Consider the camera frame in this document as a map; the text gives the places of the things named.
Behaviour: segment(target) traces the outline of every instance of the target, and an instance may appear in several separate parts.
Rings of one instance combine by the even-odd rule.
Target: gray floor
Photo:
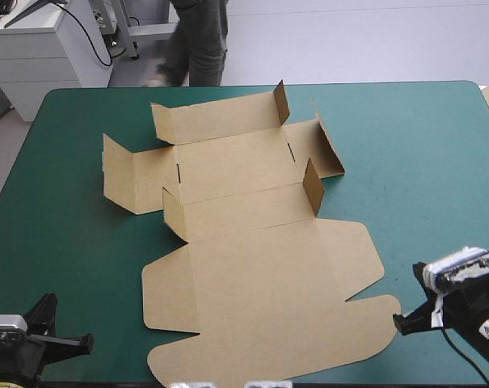
[[[131,0],[141,23],[165,0]],[[489,0],[230,0],[225,85],[467,79],[489,84]],[[110,86],[140,86],[164,42],[116,60]],[[0,191],[29,124],[0,120]]]

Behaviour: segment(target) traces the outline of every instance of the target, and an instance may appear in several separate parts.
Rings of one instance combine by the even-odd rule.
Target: cabinet drawer
[[[0,59],[66,57],[55,33],[0,35]]]
[[[0,82],[77,81],[67,58],[2,59]]]

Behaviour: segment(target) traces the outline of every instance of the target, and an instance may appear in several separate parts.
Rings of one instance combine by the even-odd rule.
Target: person
[[[219,86],[226,60],[228,0],[171,0],[179,22],[164,62],[145,86]]]

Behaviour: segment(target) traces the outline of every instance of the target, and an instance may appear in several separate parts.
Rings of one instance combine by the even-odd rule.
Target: green table
[[[162,212],[133,216],[103,197],[102,133],[131,151],[152,149],[162,143],[154,137],[150,101],[179,106],[266,90],[47,96],[0,195],[0,313],[23,313],[54,292],[57,334],[90,331],[96,344],[93,355],[49,366],[44,378],[152,381],[148,351],[186,336],[144,326],[141,269],[182,242]],[[392,293],[408,311],[424,301],[413,263],[464,245],[489,247],[489,110],[473,83],[302,85],[287,93],[290,122],[313,118],[314,99],[347,169],[325,179],[320,217],[364,222],[386,268],[360,297]],[[474,359],[489,375],[487,363]],[[295,381],[481,382],[437,333],[397,335],[367,361]]]

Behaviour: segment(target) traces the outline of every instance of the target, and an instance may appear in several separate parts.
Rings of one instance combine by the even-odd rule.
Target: black cable
[[[97,53],[97,49],[95,48],[95,46],[93,45],[93,42],[91,41],[91,38],[90,38],[90,34],[88,34],[88,31],[86,31],[86,29],[84,28],[84,26],[82,25],[82,23],[79,21],[79,19],[77,19],[75,17],[74,14],[72,14],[70,11],[68,11],[66,8],[64,8],[61,4],[57,4],[56,2],[53,2],[52,0],[49,0],[54,6],[58,6],[59,8],[61,8],[64,12],[66,12],[68,15],[70,15],[72,18],[74,18],[74,20],[78,23],[78,25],[82,28],[82,30],[84,31],[84,33],[86,34],[86,38],[88,38],[88,40],[90,41],[90,46],[91,48],[93,49],[93,52],[95,53],[95,56],[97,57],[97,59],[99,60],[100,63],[102,63],[104,66],[106,67],[110,67],[112,64],[113,64],[113,58],[112,56],[110,55],[109,56],[109,63],[106,63],[102,60],[102,58],[100,57],[99,53]]]
[[[135,19],[138,23],[138,25],[140,25],[140,20],[138,20],[138,18],[135,18],[134,16],[129,16],[130,19]]]
[[[113,55],[113,56],[112,56],[112,59],[118,58],[118,57],[119,57],[120,55],[122,55],[123,53],[125,53],[125,48],[124,48],[122,51],[120,51],[118,54]]]
[[[447,341],[447,344],[449,344],[449,346],[451,348],[453,348],[453,350],[465,361],[467,361],[470,366],[472,366],[476,372],[478,372],[478,375],[485,381],[485,383],[489,386],[489,380],[487,378],[487,376],[485,376],[485,373],[483,373],[483,371],[476,365],[475,362],[473,362],[464,352],[462,352],[454,343],[453,341],[449,338],[449,335],[445,332],[445,329],[442,327],[440,329],[441,331],[441,334],[444,336],[445,340]]]

